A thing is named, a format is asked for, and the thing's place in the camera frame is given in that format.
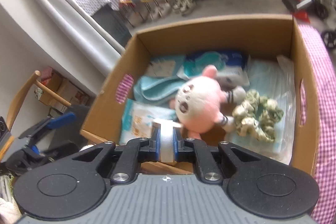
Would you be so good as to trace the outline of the pink white plush toy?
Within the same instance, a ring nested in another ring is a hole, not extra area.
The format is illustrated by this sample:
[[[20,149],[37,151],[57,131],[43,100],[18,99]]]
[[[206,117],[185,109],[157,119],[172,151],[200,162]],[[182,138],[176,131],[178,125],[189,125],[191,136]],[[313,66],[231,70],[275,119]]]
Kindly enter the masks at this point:
[[[221,112],[222,104],[241,104],[246,97],[245,90],[237,86],[223,91],[216,80],[218,70],[208,65],[202,74],[184,83],[175,98],[170,101],[179,122],[187,130],[189,138],[200,139],[202,134],[219,125],[225,132],[236,129],[235,120]]]

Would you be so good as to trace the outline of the teal knitted towel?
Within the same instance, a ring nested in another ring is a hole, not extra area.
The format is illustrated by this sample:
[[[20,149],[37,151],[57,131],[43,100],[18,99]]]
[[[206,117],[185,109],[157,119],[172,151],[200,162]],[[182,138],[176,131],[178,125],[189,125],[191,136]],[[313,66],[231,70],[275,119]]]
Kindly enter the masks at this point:
[[[177,76],[155,78],[142,76],[133,88],[134,99],[138,102],[168,107],[177,91],[186,81]]]

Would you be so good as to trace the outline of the green floral scrunchie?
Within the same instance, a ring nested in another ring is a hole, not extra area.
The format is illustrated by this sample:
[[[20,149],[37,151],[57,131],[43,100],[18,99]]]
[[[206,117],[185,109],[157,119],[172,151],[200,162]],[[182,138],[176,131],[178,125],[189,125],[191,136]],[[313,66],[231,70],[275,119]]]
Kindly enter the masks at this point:
[[[276,139],[275,124],[281,121],[284,111],[278,102],[267,96],[261,96],[251,89],[245,100],[236,106],[232,116],[239,136],[250,136],[257,141],[273,143]]]

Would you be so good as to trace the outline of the blue wet wipes pack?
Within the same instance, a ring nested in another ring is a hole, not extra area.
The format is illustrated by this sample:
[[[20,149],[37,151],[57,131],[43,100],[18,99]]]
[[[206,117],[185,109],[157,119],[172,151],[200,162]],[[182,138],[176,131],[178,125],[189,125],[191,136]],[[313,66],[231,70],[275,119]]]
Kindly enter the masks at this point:
[[[244,53],[236,50],[196,52],[186,56],[177,76],[187,81],[200,76],[206,66],[213,65],[218,71],[216,79],[221,86],[247,87],[249,86],[246,71],[248,60]]]

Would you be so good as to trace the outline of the blue face mask pack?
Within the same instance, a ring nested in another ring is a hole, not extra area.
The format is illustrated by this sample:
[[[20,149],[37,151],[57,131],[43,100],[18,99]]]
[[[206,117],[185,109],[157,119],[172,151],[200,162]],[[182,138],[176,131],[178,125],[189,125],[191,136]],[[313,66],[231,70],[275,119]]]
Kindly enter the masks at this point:
[[[296,112],[294,63],[283,55],[276,61],[251,59],[247,76],[245,101],[232,112],[236,130],[225,140],[289,164]]]

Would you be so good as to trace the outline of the blue tissue box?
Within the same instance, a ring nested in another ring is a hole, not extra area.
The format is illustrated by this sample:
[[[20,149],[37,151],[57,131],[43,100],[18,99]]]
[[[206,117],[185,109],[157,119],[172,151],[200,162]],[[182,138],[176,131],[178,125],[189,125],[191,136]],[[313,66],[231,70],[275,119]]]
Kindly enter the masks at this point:
[[[185,58],[185,55],[155,57],[150,60],[144,75],[153,78],[176,76]]]

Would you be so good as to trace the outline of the grey curtain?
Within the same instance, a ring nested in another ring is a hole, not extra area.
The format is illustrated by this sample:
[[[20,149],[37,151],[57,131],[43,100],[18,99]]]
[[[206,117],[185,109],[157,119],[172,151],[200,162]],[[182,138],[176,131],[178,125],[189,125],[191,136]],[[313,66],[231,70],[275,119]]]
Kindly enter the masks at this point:
[[[104,28],[73,0],[36,0],[38,5],[104,76],[107,76],[124,52]]]

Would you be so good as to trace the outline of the white black sneaker beside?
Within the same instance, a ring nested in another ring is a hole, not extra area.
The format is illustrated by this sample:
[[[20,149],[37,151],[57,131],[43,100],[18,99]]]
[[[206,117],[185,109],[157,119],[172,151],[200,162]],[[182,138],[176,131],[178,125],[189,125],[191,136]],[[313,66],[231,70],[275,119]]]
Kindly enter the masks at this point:
[[[181,6],[181,15],[182,16],[187,16],[193,12],[195,9],[196,3],[194,0],[183,0],[182,1],[182,6]]]

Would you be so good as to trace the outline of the white black sneaker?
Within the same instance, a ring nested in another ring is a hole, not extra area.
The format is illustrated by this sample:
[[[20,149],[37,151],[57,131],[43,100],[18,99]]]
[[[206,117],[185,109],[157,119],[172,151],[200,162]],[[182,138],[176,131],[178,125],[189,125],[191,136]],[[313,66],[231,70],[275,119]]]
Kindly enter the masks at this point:
[[[174,0],[174,4],[172,6],[173,12],[177,14],[182,14],[186,11],[186,1],[185,0]]]

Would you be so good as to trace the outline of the brown cardboard box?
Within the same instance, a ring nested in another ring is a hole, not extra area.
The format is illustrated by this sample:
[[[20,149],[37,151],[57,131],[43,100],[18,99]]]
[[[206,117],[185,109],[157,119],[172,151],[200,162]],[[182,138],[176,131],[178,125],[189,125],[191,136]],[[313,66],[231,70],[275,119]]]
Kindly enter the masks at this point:
[[[297,97],[306,96],[305,123],[296,121],[291,165],[315,173],[319,143],[317,84],[298,24],[290,15],[242,14],[185,20],[136,32],[103,83],[82,127],[93,143],[120,139],[124,98],[132,98],[128,83],[136,82],[151,58],[196,51],[233,49],[257,59],[279,55],[294,63]]]

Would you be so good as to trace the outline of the purple checkered tablecloth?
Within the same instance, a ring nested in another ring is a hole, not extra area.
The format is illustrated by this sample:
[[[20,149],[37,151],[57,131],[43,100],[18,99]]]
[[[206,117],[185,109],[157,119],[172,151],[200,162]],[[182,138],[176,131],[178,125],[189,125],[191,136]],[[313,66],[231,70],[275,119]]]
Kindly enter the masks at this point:
[[[318,92],[319,143],[315,173],[320,194],[313,210],[318,223],[335,218],[335,72],[319,33],[311,26],[299,25],[313,67]],[[305,123],[306,96],[297,97],[296,121]]]

